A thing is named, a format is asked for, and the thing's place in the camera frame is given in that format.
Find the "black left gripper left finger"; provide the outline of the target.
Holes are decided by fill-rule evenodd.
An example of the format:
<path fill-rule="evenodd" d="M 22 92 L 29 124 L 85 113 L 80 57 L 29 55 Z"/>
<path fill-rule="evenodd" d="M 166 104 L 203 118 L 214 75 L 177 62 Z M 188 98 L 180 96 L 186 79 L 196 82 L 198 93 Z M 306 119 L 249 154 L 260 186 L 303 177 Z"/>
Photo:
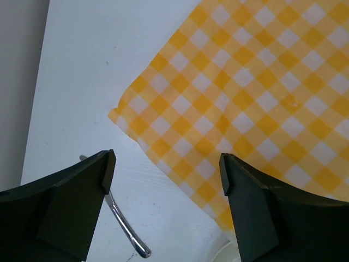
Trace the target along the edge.
<path fill-rule="evenodd" d="M 1 192 L 1 261 L 86 261 L 116 165 L 113 150 Z"/>

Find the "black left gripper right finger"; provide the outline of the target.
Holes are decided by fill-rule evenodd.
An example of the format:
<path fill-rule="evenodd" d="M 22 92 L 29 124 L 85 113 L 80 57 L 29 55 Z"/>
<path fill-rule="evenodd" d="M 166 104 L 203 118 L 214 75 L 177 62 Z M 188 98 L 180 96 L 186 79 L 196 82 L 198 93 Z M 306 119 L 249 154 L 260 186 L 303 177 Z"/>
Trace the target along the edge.
<path fill-rule="evenodd" d="M 348 261 L 348 203 L 273 178 L 236 156 L 219 160 L 242 261 Z"/>

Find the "yellow white checkered cloth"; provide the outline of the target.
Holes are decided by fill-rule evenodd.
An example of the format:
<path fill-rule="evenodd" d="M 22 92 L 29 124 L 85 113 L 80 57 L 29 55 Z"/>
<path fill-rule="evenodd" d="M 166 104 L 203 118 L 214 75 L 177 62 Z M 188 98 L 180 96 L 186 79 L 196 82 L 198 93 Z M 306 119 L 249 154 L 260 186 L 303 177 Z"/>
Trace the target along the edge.
<path fill-rule="evenodd" d="M 348 1 L 202 1 L 109 118 L 224 231 L 231 153 L 348 200 Z"/>

